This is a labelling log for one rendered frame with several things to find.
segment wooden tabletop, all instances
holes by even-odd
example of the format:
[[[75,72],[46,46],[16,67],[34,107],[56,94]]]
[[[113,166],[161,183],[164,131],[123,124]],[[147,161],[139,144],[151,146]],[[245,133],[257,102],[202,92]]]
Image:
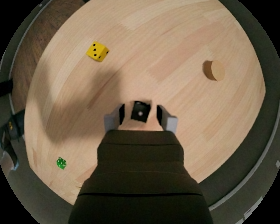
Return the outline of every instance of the wooden tabletop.
[[[86,55],[94,41],[109,49],[103,62]],[[224,66],[223,80],[205,75],[211,61]],[[91,0],[58,30],[37,65],[25,113],[29,164],[74,204],[96,167],[104,115],[124,103],[120,129],[161,131],[160,104],[178,117],[185,168],[201,182],[241,144],[264,95],[255,50],[219,1]],[[151,103],[147,123],[130,119],[133,101]]]

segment yellow cube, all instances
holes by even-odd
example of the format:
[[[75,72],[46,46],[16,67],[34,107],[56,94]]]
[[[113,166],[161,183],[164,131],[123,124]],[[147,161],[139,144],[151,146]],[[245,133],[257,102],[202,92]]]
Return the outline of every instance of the yellow cube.
[[[97,41],[94,41],[86,54],[96,61],[103,61],[108,52],[109,49],[106,46],[100,44]]]

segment dark brown floor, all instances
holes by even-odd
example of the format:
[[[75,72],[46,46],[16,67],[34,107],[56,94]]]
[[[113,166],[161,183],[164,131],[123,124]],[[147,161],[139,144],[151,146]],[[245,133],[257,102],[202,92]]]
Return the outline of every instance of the dark brown floor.
[[[53,0],[32,24],[19,48],[11,74],[15,113],[25,109],[34,71],[48,43],[62,24],[83,5],[82,0]]]

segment green object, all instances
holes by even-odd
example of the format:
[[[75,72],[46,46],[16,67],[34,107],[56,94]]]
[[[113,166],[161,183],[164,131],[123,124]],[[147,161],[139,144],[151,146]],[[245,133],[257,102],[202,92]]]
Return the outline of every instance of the green object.
[[[56,161],[57,166],[60,169],[64,169],[67,166],[67,161],[65,161],[63,158],[59,157],[58,160]]]

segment wooden table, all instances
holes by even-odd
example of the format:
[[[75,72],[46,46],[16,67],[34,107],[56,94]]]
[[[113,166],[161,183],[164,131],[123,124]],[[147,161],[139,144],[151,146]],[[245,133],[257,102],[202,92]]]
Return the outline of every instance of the wooden table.
[[[110,50],[103,62],[86,55],[93,41]],[[224,65],[222,81],[204,74],[213,60]],[[97,164],[103,116],[124,103],[120,129],[161,131],[161,104],[178,117],[185,168],[201,182],[241,144],[264,95],[254,48],[219,1],[91,0],[59,29],[36,68],[25,113],[29,164],[74,204]],[[151,101],[147,123],[130,119],[135,100]]]

